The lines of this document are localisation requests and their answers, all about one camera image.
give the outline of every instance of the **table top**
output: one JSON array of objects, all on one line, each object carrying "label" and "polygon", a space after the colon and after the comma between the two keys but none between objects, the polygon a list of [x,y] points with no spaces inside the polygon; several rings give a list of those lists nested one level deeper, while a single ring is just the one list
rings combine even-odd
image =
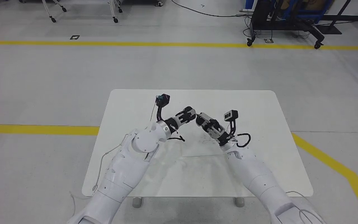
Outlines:
[{"label": "table top", "polygon": [[[238,110],[236,133],[250,133],[257,157],[274,173],[284,191],[312,196],[313,189],[290,129],[274,92],[267,90],[113,90],[100,126],[82,193],[92,195],[102,155],[117,146],[131,130],[150,122],[155,96],[171,96],[162,117],[174,116],[186,106],[205,112],[222,126],[224,113]],[[229,169],[218,144],[195,121],[183,125],[185,142],[169,140],[159,151],[129,197],[251,197]],[[246,142],[245,136],[239,139]],[[100,181],[117,150],[103,158]]]}]

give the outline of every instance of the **gray floor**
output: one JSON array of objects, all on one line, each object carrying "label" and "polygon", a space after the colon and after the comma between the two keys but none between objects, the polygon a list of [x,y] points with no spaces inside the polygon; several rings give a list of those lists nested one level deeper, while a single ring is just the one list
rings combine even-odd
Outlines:
[{"label": "gray floor", "polygon": [[[246,43],[243,18],[215,18],[164,6],[123,6],[114,24],[106,1],[0,2],[0,40]],[[208,13],[238,13],[240,1],[180,1]],[[357,45],[358,24],[342,24],[326,45]],[[258,43],[271,33],[263,33]],[[274,31],[275,44],[312,45]],[[0,124],[100,125],[115,88],[273,90],[290,129],[358,172],[358,52],[249,48],[69,47],[0,45]],[[0,223],[65,223],[93,150],[94,136],[0,135]],[[328,223],[356,223],[347,180],[299,149]],[[269,223],[256,198],[127,199],[113,223]],[[86,204],[78,201],[77,209]]]}]

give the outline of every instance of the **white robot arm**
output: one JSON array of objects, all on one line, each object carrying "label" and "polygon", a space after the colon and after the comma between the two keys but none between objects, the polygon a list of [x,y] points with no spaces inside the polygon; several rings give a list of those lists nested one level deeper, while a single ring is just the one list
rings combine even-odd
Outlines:
[{"label": "white robot arm", "polygon": [[265,163],[256,159],[255,154],[246,147],[246,144],[244,146],[238,144],[234,136],[238,112],[231,110],[224,115],[224,118],[225,121],[230,122],[230,133],[227,133],[217,120],[204,113],[197,115],[196,124],[219,143],[222,151],[227,154],[228,164],[235,176],[261,201],[270,214],[271,223],[325,223],[309,204],[288,197]]},{"label": "white robot arm", "polygon": [[[157,101],[159,121],[144,130],[135,129],[128,134],[90,202],[67,224],[110,224],[112,222],[123,200],[142,179],[152,157],[158,150],[159,142],[165,142],[181,125],[195,119],[195,110],[188,106],[175,117],[162,120],[161,108],[168,102],[169,96],[163,94]],[[134,153],[147,155],[141,159],[133,155]]]}]

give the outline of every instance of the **floor marking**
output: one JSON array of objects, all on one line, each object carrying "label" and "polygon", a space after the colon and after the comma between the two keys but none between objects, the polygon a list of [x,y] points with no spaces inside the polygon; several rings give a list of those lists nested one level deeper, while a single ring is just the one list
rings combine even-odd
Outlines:
[{"label": "floor marking", "polygon": [[[9,125],[0,124],[0,134],[60,134],[69,136],[96,136],[100,127],[93,126],[54,126],[54,125]],[[358,175],[345,167],[340,162],[314,147],[298,135],[292,133],[296,145],[322,163],[326,164],[339,174],[344,176],[350,183],[358,198]]]},{"label": "floor marking", "polygon": [[0,134],[65,134],[70,136],[96,136],[100,127],[54,125],[0,124]]},{"label": "floor marking", "polygon": [[311,154],[313,157],[317,158],[318,160],[344,176],[350,183],[351,188],[353,189],[356,197],[358,198],[358,175],[355,172],[348,169],[340,162],[334,160],[331,156],[322,152],[318,148],[312,146],[310,143],[306,142],[298,135],[292,133],[292,136],[298,147],[302,148],[303,150]]},{"label": "floor marking", "polygon": [[[108,42],[108,41],[12,41],[2,40],[0,45],[50,45],[50,46],[161,46],[187,48],[270,48],[270,49],[313,49],[313,45],[247,44],[237,43],[166,43],[166,42]],[[321,46],[320,50],[358,50],[358,46]]]}]

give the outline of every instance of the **cart wheel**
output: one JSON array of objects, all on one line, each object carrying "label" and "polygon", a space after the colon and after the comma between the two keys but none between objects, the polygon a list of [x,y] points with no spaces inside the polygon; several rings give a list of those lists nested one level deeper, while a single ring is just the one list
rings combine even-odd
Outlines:
[{"label": "cart wheel", "polygon": [[321,43],[317,43],[317,42],[316,42],[316,44],[314,45],[314,48],[315,48],[315,49],[319,49],[320,47],[321,47]]}]

